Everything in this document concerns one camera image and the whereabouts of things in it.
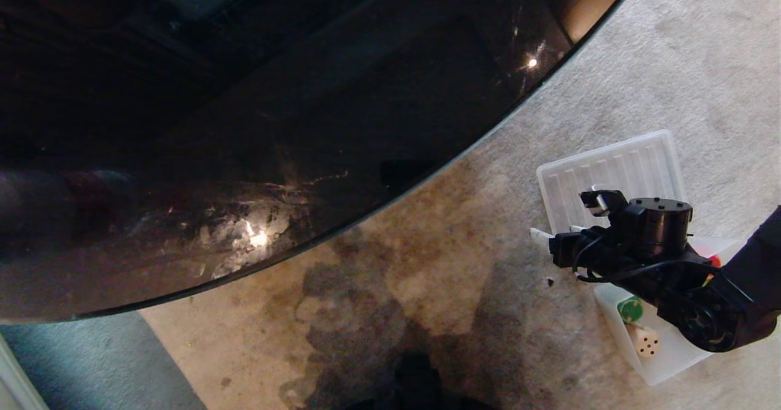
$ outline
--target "black glass table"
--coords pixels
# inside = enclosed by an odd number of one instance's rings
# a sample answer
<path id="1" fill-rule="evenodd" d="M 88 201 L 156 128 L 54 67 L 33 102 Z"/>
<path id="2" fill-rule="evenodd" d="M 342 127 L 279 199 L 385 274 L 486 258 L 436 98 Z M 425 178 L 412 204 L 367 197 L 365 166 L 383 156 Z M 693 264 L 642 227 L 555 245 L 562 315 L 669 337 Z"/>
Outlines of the black glass table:
<path id="1" fill-rule="evenodd" d="M 0 322 L 259 271 L 469 149 L 619 0 L 2 0 Z"/>

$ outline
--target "glass tabletop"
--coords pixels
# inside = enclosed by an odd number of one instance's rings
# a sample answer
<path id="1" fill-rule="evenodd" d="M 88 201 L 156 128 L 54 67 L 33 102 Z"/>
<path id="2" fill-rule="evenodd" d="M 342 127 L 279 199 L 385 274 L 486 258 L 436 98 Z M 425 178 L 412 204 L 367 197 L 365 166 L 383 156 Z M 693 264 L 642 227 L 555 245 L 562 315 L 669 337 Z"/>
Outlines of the glass tabletop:
<path id="1" fill-rule="evenodd" d="M 0 0 L 0 322 L 268 268 L 499 124 L 618 0 Z"/>

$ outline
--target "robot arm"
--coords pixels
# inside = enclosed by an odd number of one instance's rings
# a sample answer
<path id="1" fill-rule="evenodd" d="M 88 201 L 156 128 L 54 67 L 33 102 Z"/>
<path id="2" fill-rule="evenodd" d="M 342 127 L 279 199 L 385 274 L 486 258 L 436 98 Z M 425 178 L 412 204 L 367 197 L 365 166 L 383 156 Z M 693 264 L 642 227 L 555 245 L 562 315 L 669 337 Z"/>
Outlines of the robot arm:
<path id="1" fill-rule="evenodd" d="M 612 282 L 655 305 L 661 318 L 706 351 L 730 351 L 773 332 L 781 314 L 781 207 L 728 265 L 716 268 L 686 240 L 691 205 L 627 201 L 617 190 L 580 198 L 594 216 L 607 216 L 610 227 L 550 238 L 555 265 L 585 282 Z"/>

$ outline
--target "beige carpet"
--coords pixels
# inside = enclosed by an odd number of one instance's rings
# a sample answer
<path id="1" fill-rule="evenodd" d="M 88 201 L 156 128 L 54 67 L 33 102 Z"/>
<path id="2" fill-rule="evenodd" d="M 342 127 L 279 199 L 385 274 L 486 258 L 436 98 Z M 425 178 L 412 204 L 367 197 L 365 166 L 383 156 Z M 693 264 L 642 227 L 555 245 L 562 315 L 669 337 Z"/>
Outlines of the beige carpet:
<path id="1" fill-rule="evenodd" d="M 747 237 L 779 198 L 779 0 L 627 0 L 507 123 L 299 257 L 142 312 L 211 410 L 335 408 L 399 351 L 503 408 L 778 408 L 779 333 L 647 387 L 593 286 L 527 238 L 538 165 L 672 131 L 693 232 Z M 549 287 L 546 277 L 555 284 Z"/>

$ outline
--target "plastic container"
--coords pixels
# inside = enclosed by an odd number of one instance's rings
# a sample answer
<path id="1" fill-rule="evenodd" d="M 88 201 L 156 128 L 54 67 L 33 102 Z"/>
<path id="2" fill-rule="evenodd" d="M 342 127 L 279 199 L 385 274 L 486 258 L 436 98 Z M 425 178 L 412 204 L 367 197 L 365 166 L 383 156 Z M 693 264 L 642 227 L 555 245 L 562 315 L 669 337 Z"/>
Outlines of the plastic container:
<path id="1" fill-rule="evenodd" d="M 580 193 L 591 187 L 621 190 L 628 200 L 660 196 L 686 201 L 667 130 L 541 165 L 538 181 L 554 234 L 569 231 L 569 226 L 608 226 L 607 218 L 595 218 L 580 201 Z"/>
<path id="2" fill-rule="evenodd" d="M 723 264 L 728 263 L 744 245 L 739 240 L 705 237 L 691 237 L 689 244 L 702 256 L 716 255 L 717 260 Z M 632 295 L 632 293 L 611 283 L 603 283 L 594 289 L 594 296 L 602 307 L 605 320 L 610 332 L 613 333 L 619 352 L 648 385 L 655 386 L 711 356 L 711 352 L 703 351 L 689 343 L 676 327 L 659 318 L 656 315 L 655 307 L 642 302 L 642 317 L 637 323 L 655 330 L 659 335 L 660 344 L 654 357 L 639 357 L 630 338 L 630 333 L 628 333 L 617 309 L 619 303 L 631 298 Z"/>

